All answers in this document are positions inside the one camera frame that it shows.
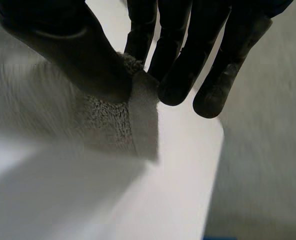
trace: glove finger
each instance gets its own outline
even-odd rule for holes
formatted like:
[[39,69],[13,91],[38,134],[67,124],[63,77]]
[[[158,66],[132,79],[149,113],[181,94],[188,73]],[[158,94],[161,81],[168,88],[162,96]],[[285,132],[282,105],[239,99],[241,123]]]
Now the glove finger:
[[157,19],[157,0],[127,0],[131,30],[124,52],[145,64],[153,41]]
[[161,32],[148,73],[161,81],[183,44],[192,0],[159,0]]
[[249,51],[271,24],[255,6],[232,6],[216,59],[193,101],[198,115],[211,119],[221,113]]

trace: terry cloth towel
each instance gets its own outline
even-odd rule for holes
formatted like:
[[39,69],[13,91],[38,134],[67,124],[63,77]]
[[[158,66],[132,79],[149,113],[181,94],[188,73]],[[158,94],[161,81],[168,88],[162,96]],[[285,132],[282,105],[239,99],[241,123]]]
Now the terry cloth towel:
[[37,53],[11,54],[0,48],[0,126],[156,159],[157,82],[139,61],[121,57],[132,75],[132,93],[128,102],[110,104],[81,92]]

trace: fingertip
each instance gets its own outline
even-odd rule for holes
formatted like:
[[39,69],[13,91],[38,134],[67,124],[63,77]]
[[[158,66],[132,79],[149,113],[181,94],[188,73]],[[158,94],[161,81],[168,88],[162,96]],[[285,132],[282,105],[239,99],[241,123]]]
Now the fingertip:
[[209,94],[198,93],[192,103],[193,110],[205,119],[217,117],[223,110],[222,99]]
[[169,106],[178,106],[186,99],[186,94],[180,88],[172,88],[166,86],[159,86],[158,98],[159,100]]

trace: gray towel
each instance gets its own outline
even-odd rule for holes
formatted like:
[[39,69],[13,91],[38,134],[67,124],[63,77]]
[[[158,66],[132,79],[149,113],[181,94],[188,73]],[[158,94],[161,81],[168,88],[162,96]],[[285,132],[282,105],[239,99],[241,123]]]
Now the gray towel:
[[139,61],[121,57],[132,75],[131,97],[109,104],[79,91],[38,54],[0,48],[0,127],[156,159],[157,82]]

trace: gray floor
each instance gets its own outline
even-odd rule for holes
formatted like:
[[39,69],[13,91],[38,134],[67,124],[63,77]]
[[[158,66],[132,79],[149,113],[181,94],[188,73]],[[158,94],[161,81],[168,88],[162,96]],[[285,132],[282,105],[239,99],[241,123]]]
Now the gray floor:
[[296,0],[273,20],[220,116],[209,235],[296,240]]

